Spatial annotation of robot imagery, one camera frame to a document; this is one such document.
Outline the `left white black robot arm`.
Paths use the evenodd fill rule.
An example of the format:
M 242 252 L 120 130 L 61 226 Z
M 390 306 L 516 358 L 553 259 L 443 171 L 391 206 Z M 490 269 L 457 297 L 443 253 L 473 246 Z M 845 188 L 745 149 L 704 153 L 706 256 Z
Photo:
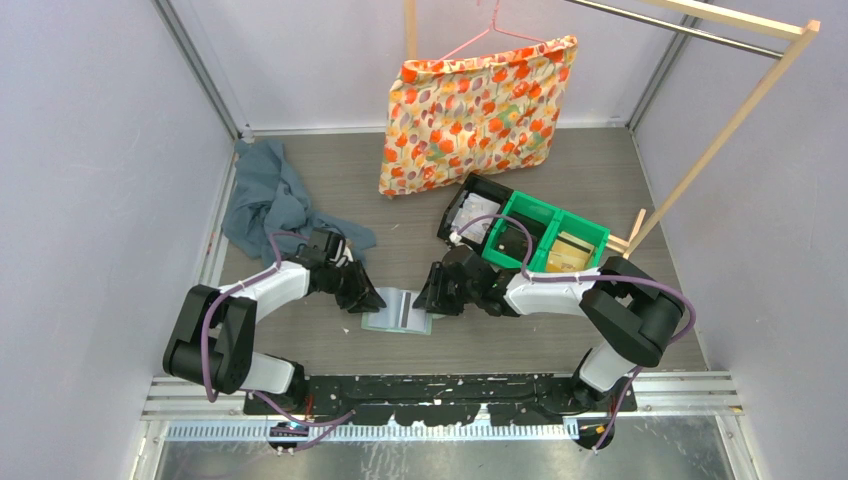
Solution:
M 282 306 L 316 292 L 331 294 L 340 309 L 376 313 L 386 303 L 347 239 L 317 228 L 298 235 L 294 254 L 224 287 L 196 285 L 186 294 L 163 355 L 164 371 L 220 394 L 259 390 L 280 412 L 298 412 L 307 398 L 301 365 L 255 351 L 258 322 Z

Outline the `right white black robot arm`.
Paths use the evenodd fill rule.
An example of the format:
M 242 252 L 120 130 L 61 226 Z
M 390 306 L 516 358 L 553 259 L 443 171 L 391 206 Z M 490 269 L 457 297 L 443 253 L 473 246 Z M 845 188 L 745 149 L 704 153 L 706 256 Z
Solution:
M 603 338 L 579 364 L 571 397 L 596 410 L 615 384 L 640 368 L 657 366 L 694 311 L 675 289 L 656 282 L 622 256 L 600 267 L 557 274 L 492 266 L 460 245 L 432 264 L 413 307 L 457 316 L 474 304 L 493 317 L 564 314 L 588 319 Z

